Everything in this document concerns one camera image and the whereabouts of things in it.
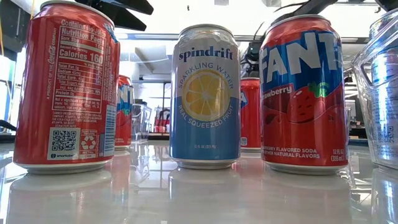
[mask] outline qr code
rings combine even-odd
[[[394,143],[394,127],[377,127],[377,141],[379,143]]]
[[[241,137],[241,146],[247,146],[248,144],[248,139],[245,137]]]
[[[76,130],[51,130],[51,151],[72,151],[78,144]]]

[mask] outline barcode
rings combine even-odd
[[[50,128],[47,159],[78,159],[80,128]]]
[[[112,156],[113,155],[115,128],[116,128],[116,107],[108,105],[106,107],[106,122],[105,122],[103,156]]]
[[[394,127],[377,127],[377,141],[379,143],[394,143]]]
[[[241,137],[241,146],[247,146],[248,139],[246,137]]]

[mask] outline red fanta can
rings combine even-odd
[[[241,150],[261,150],[260,79],[241,79]]]
[[[272,169],[333,174],[347,165],[341,39],[318,15],[284,19],[261,47],[262,158]]]
[[[99,169],[112,159],[120,43],[103,13],[43,3],[31,20],[14,162],[37,174]]]
[[[125,150],[131,145],[132,83],[129,77],[119,76],[118,105],[116,107],[115,150]]]

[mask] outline lemon slice illustration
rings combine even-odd
[[[182,105],[192,118],[213,121],[225,114],[229,98],[228,82],[222,75],[200,70],[185,82]]]

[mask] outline glossy white surface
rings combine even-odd
[[[398,171],[377,168],[365,147],[350,146],[354,176],[317,177],[269,170],[259,153],[226,170],[178,169],[168,144],[133,145],[104,170],[41,176],[0,145],[0,223],[398,222]]]

